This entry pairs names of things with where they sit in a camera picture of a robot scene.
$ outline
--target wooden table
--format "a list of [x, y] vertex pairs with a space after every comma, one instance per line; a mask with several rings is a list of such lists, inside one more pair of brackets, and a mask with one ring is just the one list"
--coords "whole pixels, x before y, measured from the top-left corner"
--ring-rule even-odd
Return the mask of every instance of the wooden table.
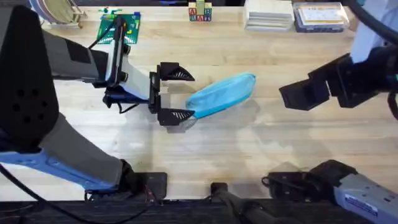
[[[82, 30], [52, 33], [89, 46], [96, 38], [98, 7], [84, 7]], [[60, 110], [76, 129], [107, 153], [126, 159], [136, 171], [169, 175], [168, 198], [202, 198], [212, 182], [229, 183], [242, 197], [266, 197], [262, 176], [273, 170], [309, 170], [328, 159], [354, 166], [398, 192], [398, 122], [386, 95], [355, 109], [336, 99], [306, 112], [284, 107], [278, 89], [349, 51], [354, 33], [298, 34], [245, 31], [241, 7], [216, 7], [213, 21], [189, 22], [185, 7], [126, 7], [142, 12], [131, 63], [155, 70], [179, 62], [196, 82], [167, 82], [171, 106], [212, 82], [250, 71], [252, 97], [200, 119], [185, 133], [168, 133], [145, 105], [124, 115], [102, 103], [104, 90], [80, 82], [56, 82]], [[50, 200], [81, 200], [83, 189], [25, 167], [7, 166], [17, 178]], [[0, 177], [0, 200], [30, 197]]]

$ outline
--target black cable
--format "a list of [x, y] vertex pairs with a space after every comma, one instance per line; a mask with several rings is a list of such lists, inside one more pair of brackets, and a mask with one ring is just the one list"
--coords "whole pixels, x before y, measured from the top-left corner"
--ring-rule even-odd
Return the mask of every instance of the black cable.
[[113, 25], [114, 25], [114, 23], [115, 23], [117, 17], [118, 17], [118, 16], [116, 16], [116, 17], [113, 19], [112, 23], [108, 26], [108, 28], [106, 28], [106, 30], [100, 35], [100, 37], [98, 37], [98, 38], [88, 47], [89, 49], [92, 49], [96, 44], [98, 44], [98, 42], [99, 42], [102, 38], [104, 38], [104, 36], [112, 29], [112, 27], [113, 27]]
[[119, 107], [119, 114], [124, 114], [124, 113], [130, 111], [131, 109], [134, 109], [136, 106], [138, 106], [138, 105], [132, 105], [129, 108], [123, 110], [122, 104], [120, 102], [117, 102], [117, 104], [118, 104], [118, 107]]
[[391, 110], [392, 115], [395, 117], [395, 119], [398, 120], [398, 105], [397, 105], [397, 101], [396, 101], [396, 93], [394, 92], [390, 92], [388, 94], [388, 107]]
[[93, 222], [93, 221], [89, 221], [89, 220], [85, 220], [84, 218], [80, 218], [78, 216], [76, 216], [75, 214], [72, 214], [62, 208], [60, 208], [57, 205], [54, 205], [53, 203], [47, 201], [46, 199], [42, 198], [41, 196], [37, 195], [35, 192], [33, 192], [30, 188], [26, 187], [26, 185], [24, 185], [21, 181], [19, 181], [18, 179], [16, 179], [6, 168], [4, 168], [1, 164], [0, 164], [0, 172], [2, 175], [4, 175], [8, 180], [10, 180], [13, 184], [15, 184], [17, 187], [19, 187], [21, 190], [23, 190], [25, 193], [27, 193], [28, 195], [30, 195], [32, 198], [36, 199], [38, 202], [43, 203], [44, 205], [49, 206], [50, 208], [70, 217], [73, 218], [74, 220], [77, 220], [79, 222], [82, 223], [88, 223], [88, 224], [122, 224], [122, 223], [126, 223], [128, 221], [131, 221], [137, 217], [139, 217], [140, 215], [142, 215], [143, 213], [145, 213], [146, 211], [148, 211], [148, 209], [150, 208], [150, 206], [147, 206], [146, 208], [144, 208], [143, 210], [141, 210], [139, 213], [125, 219], [125, 220], [121, 220], [119, 222], [114, 222], [114, 223], [99, 223], [99, 222]]
[[347, 0], [347, 5], [364, 25], [368, 26], [384, 40], [398, 45], [398, 33], [370, 15], [357, 0]]

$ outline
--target blue cloth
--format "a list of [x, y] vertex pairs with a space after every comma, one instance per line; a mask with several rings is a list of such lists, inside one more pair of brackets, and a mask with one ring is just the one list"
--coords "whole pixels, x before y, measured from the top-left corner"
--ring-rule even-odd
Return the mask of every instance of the blue cloth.
[[188, 110], [195, 111], [196, 118], [208, 116], [248, 98], [254, 84], [256, 84], [256, 76], [250, 72], [225, 78], [190, 96], [186, 107]]

